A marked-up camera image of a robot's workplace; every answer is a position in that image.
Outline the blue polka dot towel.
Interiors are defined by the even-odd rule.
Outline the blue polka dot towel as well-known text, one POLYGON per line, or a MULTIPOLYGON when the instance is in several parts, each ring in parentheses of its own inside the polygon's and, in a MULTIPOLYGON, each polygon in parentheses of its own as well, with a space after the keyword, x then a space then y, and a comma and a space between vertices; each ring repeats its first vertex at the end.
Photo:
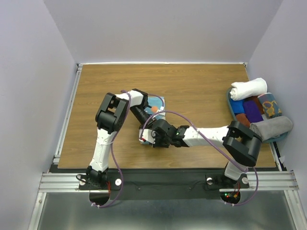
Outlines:
MULTIPOLYGON (((156 112, 163 111, 165 109, 165 99, 157 95, 150 94, 148 97, 148 107, 145 108, 145 112, 151 116, 156 112)), ((151 146, 156 146, 158 142, 158 135, 155 133, 155 143, 151 146)))

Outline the yellow and blue cartoon towel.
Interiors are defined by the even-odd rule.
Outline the yellow and blue cartoon towel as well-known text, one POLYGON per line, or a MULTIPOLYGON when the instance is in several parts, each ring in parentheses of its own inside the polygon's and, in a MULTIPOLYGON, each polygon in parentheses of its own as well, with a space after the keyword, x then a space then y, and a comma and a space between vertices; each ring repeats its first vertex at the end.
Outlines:
POLYGON ((270 92, 258 96, 258 100, 267 118, 275 118, 282 115, 282 111, 270 92))

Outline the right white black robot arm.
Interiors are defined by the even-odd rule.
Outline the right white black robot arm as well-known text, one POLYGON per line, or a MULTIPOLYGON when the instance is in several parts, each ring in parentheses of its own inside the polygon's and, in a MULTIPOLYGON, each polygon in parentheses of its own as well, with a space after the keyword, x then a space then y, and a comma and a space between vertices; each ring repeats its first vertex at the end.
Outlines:
POLYGON ((212 146, 216 150, 224 147, 232 156, 221 174, 221 183, 226 187, 236 184, 241 174, 256 165, 262 146, 262 138, 238 121, 223 127, 194 128, 175 127, 159 119, 150 130, 154 132, 154 144, 158 147, 212 146))

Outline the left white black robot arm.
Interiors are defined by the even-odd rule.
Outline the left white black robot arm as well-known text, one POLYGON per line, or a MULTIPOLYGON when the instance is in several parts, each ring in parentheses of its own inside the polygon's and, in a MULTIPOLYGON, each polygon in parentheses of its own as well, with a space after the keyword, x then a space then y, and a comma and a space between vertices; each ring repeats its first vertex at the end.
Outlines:
POLYGON ((116 136, 121 130, 129 111, 145 128, 143 134, 139 134, 139 141, 156 144, 156 134, 150 130, 150 125, 156 121, 149 118, 145 108, 149 107, 148 93, 138 89, 132 89, 121 94, 108 92, 96 113, 97 139, 93 158, 86 169, 86 178, 83 181, 97 190, 110 187, 107 178, 108 158, 116 136))

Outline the blue rolled towel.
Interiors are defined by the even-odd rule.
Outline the blue rolled towel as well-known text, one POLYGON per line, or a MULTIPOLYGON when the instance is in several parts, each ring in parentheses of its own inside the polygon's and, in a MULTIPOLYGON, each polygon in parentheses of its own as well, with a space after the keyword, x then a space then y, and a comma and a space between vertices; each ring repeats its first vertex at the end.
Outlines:
POLYGON ((234 101, 233 99, 230 99, 230 105, 231 105, 232 111, 235 115, 245 113, 244 107, 243 107, 243 102, 244 102, 244 100, 234 101))

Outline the rust red rolled towel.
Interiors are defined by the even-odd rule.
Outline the rust red rolled towel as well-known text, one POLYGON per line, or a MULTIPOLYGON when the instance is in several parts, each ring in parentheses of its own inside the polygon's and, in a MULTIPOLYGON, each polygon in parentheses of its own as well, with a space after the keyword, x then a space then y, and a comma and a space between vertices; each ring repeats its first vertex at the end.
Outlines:
POLYGON ((250 127, 250 122, 247 119, 246 114, 241 113, 241 114, 237 114, 236 115, 236 119, 237 121, 239 121, 240 123, 242 123, 243 125, 245 125, 246 127, 250 127))

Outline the white rolled towel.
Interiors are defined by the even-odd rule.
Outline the white rolled towel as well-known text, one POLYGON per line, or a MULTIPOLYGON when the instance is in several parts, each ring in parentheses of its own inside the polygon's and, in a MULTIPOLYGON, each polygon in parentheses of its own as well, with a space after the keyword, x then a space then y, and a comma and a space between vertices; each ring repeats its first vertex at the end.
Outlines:
POLYGON ((230 98, 234 101, 258 96, 267 92, 267 83, 263 78, 256 78, 247 82, 234 82, 231 84, 230 98))

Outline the purple rolled towel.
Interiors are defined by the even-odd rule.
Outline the purple rolled towel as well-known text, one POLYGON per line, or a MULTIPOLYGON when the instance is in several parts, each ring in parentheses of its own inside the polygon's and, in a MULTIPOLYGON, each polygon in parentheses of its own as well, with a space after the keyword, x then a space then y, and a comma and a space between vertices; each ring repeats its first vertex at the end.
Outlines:
POLYGON ((257 123, 263 121, 262 115, 258 109, 258 106, 254 101, 244 101, 243 108, 246 117, 250 123, 257 123))

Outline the brown rolled towel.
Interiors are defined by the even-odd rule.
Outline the brown rolled towel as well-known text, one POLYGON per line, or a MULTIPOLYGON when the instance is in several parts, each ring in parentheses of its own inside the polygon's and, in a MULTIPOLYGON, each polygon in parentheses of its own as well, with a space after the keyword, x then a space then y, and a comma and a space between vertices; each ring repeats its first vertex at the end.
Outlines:
POLYGON ((246 99, 246 101, 253 101, 257 107, 258 107, 258 110, 260 111, 261 114, 264 114, 264 111, 263 111, 263 106, 262 104, 260 103, 259 99, 257 96, 251 96, 251 97, 248 97, 246 99))

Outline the grey rolled towel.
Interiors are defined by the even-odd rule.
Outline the grey rolled towel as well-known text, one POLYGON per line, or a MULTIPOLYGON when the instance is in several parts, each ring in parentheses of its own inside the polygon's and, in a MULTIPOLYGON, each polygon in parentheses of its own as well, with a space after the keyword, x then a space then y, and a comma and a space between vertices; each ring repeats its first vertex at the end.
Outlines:
POLYGON ((286 116, 278 116, 257 123, 251 123, 249 127, 262 138, 262 141, 279 136, 293 129, 292 121, 286 116))

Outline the teal plastic basket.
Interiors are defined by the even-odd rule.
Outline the teal plastic basket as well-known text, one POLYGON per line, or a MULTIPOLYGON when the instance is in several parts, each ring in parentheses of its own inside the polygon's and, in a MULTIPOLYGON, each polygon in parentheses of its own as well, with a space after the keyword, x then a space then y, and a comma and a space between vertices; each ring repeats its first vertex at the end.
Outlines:
MULTIPOLYGON (((231 103, 230 103, 230 99, 231 99, 230 91, 231 91, 232 88, 233 88, 233 87, 230 87, 230 88, 228 88, 228 89, 226 90, 226 101, 227 101, 227 103, 228 103, 228 107, 229 107, 229 110, 230 110, 230 113, 231 113, 233 119, 234 119, 235 121, 237 121, 236 115, 235 115, 235 113, 233 112, 233 109, 232 109, 232 106, 231 106, 231 103)), ((268 139, 268 140, 265 140, 265 141, 263 141, 262 143, 273 143, 273 142, 278 142, 278 141, 281 141, 281 140, 285 139, 285 138, 287 137, 287 135, 288 135, 288 133, 285 132, 285 133, 283 133, 283 134, 281 134, 281 135, 279 135, 279 136, 276 136, 276 137, 274 137, 274 138, 270 138, 270 139, 268 139)))

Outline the black mounting base plate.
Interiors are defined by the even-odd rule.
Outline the black mounting base plate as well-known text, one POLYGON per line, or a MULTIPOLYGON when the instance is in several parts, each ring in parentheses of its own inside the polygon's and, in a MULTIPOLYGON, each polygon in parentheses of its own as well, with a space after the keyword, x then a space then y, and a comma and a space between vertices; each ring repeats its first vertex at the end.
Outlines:
POLYGON ((105 205, 114 200, 171 200, 171 199, 233 199, 238 202, 240 191, 249 188, 244 173, 238 181, 224 177, 222 169, 124 169, 123 177, 110 169, 110 187, 97 190, 86 184, 85 174, 49 173, 42 179, 54 192, 85 192, 91 202, 105 205))

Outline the aluminium extrusion frame rail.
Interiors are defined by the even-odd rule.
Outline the aluminium extrusion frame rail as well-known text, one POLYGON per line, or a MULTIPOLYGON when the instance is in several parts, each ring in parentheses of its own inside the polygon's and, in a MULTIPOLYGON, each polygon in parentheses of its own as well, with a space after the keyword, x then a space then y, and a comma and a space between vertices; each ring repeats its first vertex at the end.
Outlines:
POLYGON ((242 64, 80 65, 66 120, 49 172, 41 177, 33 230, 304 230, 306 218, 295 173, 280 162, 276 143, 262 146, 257 171, 242 178, 240 206, 227 193, 209 190, 210 175, 222 173, 226 158, 212 147, 151 148, 138 141, 139 122, 129 115, 114 144, 124 175, 119 200, 97 208, 90 197, 114 198, 119 173, 110 163, 112 190, 90 190, 85 172, 96 140, 96 111, 107 92, 140 89, 165 98, 167 121, 197 127, 228 125, 226 92, 247 81, 242 64))

